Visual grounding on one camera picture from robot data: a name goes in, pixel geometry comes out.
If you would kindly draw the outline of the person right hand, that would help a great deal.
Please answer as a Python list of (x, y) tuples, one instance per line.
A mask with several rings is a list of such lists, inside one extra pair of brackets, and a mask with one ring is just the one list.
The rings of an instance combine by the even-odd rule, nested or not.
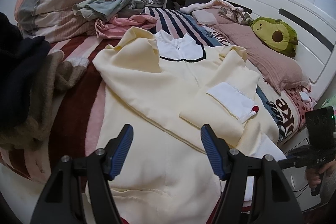
[(335, 171), (335, 160), (326, 163), (320, 169), (307, 168), (305, 171), (308, 186), (314, 189), (316, 186), (321, 184), (321, 177), (331, 176)]

